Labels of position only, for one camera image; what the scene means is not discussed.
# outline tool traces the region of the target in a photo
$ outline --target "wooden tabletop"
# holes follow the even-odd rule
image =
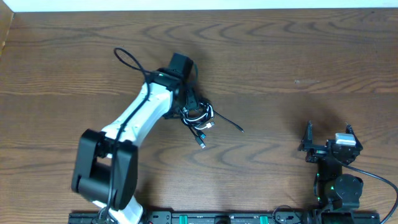
[[[0,63],[1,223],[98,210],[70,188],[79,137],[116,119],[142,85],[115,46],[148,70],[188,55],[200,92],[245,129],[216,117],[201,149],[179,120],[159,120],[140,148],[144,205],[316,205],[317,165],[297,151],[308,120],[319,144],[352,124],[364,146],[352,165],[398,184],[397,9],[17,13]],[[393,189],[354,175],[361,209],[384,217]]]

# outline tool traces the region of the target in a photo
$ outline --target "wooden table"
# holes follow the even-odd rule
[[[1,223],[97,210],[70,189],[79,137],[116,119],[142,85],[115,46],[148,70],[188,55],[202,94],[246,131],[216,118],[201,149],[180,121],[158,121],[140,150],[144,205],[315,205],[317,166],[297,151],[308,120],[319,144],[352,124],[364,146],[353,165],[398,184],[397,9],[17,13],[0,63]],[[393,189],[355,175],[361,209],[386,215]]]

